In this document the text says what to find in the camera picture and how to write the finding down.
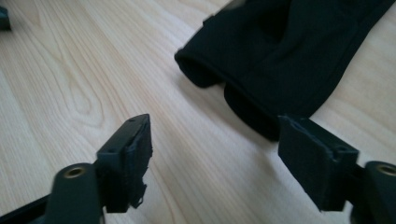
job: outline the black cloth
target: black cloth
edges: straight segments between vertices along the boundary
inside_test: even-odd
[[[235,114],[277,140],[277,116],[310,117],[393,2],[246,1],[204,21],[175,59],[199,87],[226,82],[224,96]]]

